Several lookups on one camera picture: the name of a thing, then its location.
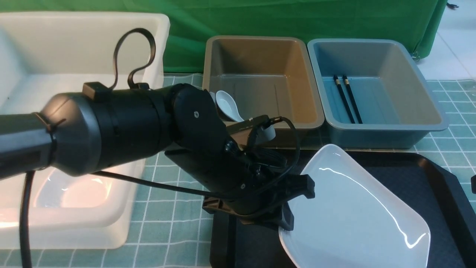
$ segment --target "gray plastic bin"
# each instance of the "gray plastic bin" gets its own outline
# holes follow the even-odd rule
[[[448,127],[445,113],[400,43],[315,39],[307,49],[332,143],[344,148],[410,148],[430,131]],[[362,124],[351,124],[334,74],[351,105],[342,81],[347,75]]]
[[[215,36],[207,41],[203,88],[223,90],[236,101],[244,119],[267,114],[289,118],[304,137],[324,123],[306,45],[290,37]],[[230,121],[219,112],[224,121]],[[266,145],[294,146],[284,122]]]

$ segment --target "white plate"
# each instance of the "white plate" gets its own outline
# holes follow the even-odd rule
[[[430,230],[424,219],[344,150],[329,144],[306,165],[316,197],[289,202],[294,230],[279,229],[298,268],[424,268]]]

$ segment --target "blue plastic bin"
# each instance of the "blue plastic bin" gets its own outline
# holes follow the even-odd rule
[[[344,148],[410,148],[448,128],[445,113],[406,49],[390,40],[315,39],[307,44],[331,142]],[[362,124],[352,124],[333,76],[346,75]]]

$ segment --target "white spoon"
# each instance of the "white spoon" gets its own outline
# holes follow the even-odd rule
[[[217,100],[218,107],[226,116],[236,122],[244,121],[239,115],[237,104],[230,94],[223,90],[219,90],[215,94],[215,98]]]
[[[239,115],[238,107],[230,94],[226,93],[223,90],[217,91],[215,94],[218,108],[230,119],[236,122],[243,122],[243,118]],[[262,127],[258,130],[258,138],[256,144],[261,144],[267,141],[270,141],[276,137],[276,132],[273,126],[263,129]]]

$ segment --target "white floor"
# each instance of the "white floor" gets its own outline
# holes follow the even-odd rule
[[[476,80],[476,0],[448,0],[428,57],[417,65],[426,79]]]

